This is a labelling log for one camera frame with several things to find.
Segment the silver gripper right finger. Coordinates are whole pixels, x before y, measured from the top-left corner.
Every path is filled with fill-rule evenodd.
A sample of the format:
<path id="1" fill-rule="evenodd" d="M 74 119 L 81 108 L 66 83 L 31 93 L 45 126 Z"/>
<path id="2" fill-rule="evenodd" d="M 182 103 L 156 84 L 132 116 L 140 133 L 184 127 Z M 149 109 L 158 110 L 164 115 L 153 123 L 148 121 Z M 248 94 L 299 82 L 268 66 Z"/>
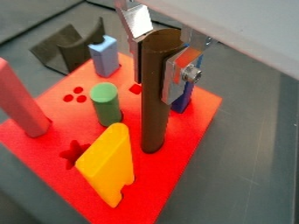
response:
<path id="1" fill-rule="evenodd" d="M 170 105 L 182 95 L 185 83 L 196 83 L 201 77 L 201 70 L 196 61 L 216 40 L 193 30 L 181 27 L 181 42 L 186 45 L 166 61 L 164 68 L 161 101 Z"/>

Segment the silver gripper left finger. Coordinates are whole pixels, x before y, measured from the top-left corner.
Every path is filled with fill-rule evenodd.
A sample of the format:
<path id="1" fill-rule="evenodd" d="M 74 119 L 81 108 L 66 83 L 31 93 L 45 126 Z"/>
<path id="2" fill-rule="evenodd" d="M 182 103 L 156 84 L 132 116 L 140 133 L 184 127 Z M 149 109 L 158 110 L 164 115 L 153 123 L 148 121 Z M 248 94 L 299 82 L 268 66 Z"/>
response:
<path id="1" fill-rule="evenodd" d="M 134 82 L 141 83 L 141 48 L 145 36 L 153 31 L 149 11 L 134 0 L 113 0 L 116 13 L 125 28 L 129 52 L 133 57 Z"/>

